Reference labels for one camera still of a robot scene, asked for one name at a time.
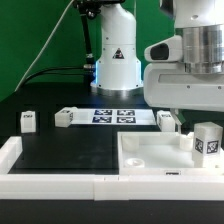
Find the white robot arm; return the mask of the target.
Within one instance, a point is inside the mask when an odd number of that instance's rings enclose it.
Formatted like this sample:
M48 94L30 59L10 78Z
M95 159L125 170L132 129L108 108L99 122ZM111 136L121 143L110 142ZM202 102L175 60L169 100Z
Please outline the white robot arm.
M152 16L142 25L148 46L140 69L138 23L118 4L102 7L102 53L91 88L109 96L143 90L151 107L224 112L224 0L158 0L174 21L165 34Z

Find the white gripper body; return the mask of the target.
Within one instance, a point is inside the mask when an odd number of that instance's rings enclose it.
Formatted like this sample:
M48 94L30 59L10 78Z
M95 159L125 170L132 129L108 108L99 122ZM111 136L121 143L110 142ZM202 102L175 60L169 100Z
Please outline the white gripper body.
M224 73L189 74L180 63L151 63L144 99L151 107L224 112Z

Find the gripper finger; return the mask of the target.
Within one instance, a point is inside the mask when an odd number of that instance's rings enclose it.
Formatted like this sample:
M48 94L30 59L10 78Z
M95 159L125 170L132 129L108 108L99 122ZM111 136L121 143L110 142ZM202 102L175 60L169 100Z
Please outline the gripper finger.
M181 121L181 116L180 116L179 110L171 108L170 113L171 113L171 116L173 117L173 119L175 121L176 126L177 126L177 132L181 133L182 121Z

